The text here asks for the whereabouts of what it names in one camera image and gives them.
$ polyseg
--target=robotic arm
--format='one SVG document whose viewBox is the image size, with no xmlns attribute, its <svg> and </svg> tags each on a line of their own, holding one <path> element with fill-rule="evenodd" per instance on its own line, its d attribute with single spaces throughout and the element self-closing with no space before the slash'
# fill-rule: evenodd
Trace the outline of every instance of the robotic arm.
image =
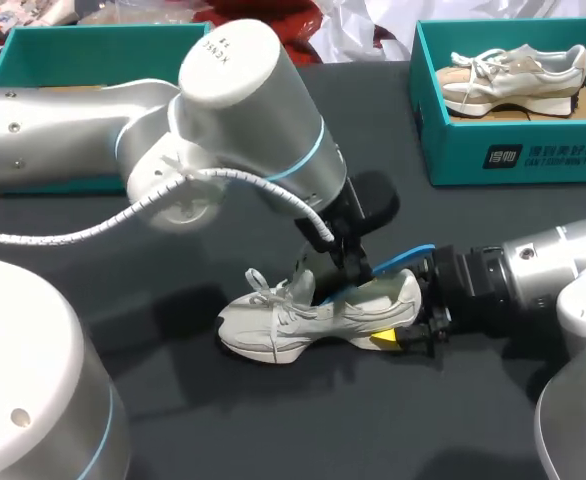
<svg viewBox="0 0 586 480">
<path fill-rule="evenodd" d="M 399 199 L 379 172 L 346 163 L 275 33 L 231 22 L 188 53 L 179 87 L 158 80 L 85 91 L 0 91 L 0 189 L 119 174 L 132 206 L 101 225 L 56 237 L 83 240 L 141 213 L 188 231 L 215 217 L 226 183 L 250 182 L 290 215 L 335 266 L 316 301 L 372 278 L 362 236 L 391 221 Z"/>
</svg>

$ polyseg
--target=white plastic bag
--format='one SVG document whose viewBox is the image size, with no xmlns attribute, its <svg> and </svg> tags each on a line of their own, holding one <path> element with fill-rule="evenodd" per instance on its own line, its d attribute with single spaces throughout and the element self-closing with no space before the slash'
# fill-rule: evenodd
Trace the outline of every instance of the white plastic bag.
<svg viewBox="0 0 586 480">
<path fill-rule="evenodd" d="M 418 20 L 586 17 L 586 0 L 314 1 L 325 16 L 309 42 L 324 63 L 408 60 Z M 375 49 L 375 25 L 391 32 L 397 42 L 383 40 L 382 51 Z"/>
<path fill-rule="evenodd" d="M 383 40 L 373 45 L 375 23 L 364 0 L 314 0 L 324 14 L 322 25 L 309 43 L 324 63 L 400 60 L 401 45 Z"/>
</svg>

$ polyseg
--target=white sneaker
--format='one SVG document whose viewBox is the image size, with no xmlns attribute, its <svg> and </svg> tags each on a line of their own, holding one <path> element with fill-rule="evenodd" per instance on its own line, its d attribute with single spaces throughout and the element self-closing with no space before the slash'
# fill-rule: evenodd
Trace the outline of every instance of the white sneaker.
<svg viewBox="0 0 586 480">
<path fill-rule="evenodd" d="M 569 116 L 586 80 L 582 45 L 566 52 L 539 52 L 523 45 L 509 52 L 488 50 L 474 58 L 454 52 L 451 60 L 455 67 L 437 71 L 444 103 L 470 117 L 482 117 L 507 104 L 544 115 Z"/>
<path fill-rule="evenodd" d="M 223 323 L 218 334 L 229 349 L 259 362 L 292 363 L 324 337 L 380 350 L 370 335 L 411 325 L 422 305 L 410 270 L 383 275 L 317 307 L 310 306 L 315 290 L 310 270 L 298 270 L 291 283 L 273 289 L 257 270 L 248 270 L 246 278 L 255 292 L 220 313 Z"/>
</svg>

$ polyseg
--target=black tablecloth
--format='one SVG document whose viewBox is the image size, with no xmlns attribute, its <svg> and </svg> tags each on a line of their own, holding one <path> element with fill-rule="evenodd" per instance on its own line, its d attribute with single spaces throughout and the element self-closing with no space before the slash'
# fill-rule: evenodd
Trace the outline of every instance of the black tablecloth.
<svg viewBox="0 0 586 480">
<path fill-rule="evenodd" d="M 431 187 L 407 71 L 386 63 L 301 72 L 350 172 L 384 170 L 400 192 L 397 219 L 366 239 L 373 264 L 421 243 L 490 244 L 586 216 L 586 186 Z M 0 231 L 75 231 L 126 205 L 0 199 Z M 221 352 L 216 314 L 249 291 L 244 271 L 275 283 L 301 244 L 292 222 L 234 185 L 217 221 L 197 234 L 134 222 L 75 246 L 0 246 L 0 259 L 52 282 L 90 329 L 130 416 L 133 480 L 545 478 L 533 412 L 557 368 L 541 353 L 551 339 L 523 348 L 460 336 L 441 362 L 348 344 L 279 367 Z"/>
</svg>

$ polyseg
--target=teal shoe box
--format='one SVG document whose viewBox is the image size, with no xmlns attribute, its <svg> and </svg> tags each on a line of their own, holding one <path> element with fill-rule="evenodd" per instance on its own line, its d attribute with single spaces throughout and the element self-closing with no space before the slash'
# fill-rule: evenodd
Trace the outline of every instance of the teal shoe box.
<svg viewBox="0 0 586 480">
<path fill-rule="evenodd" d="M 184 56 L 208 24 L 26 27 L 0 55 L 0 87 L 117 85 L 158 78 L 177 85 Z M 119 176 L 77 179 L 19 192 L 123 192 Z"/>
<path fill-rule="evenodd" d="M 452 122 L 436 71 L 451 52 L 474 57 L 523 44 L 586 47 L 586 18 L 424 21 L 416 29 L 409 90 L 433 185 L 586 182 L 586 120 Z"/>
</svg>

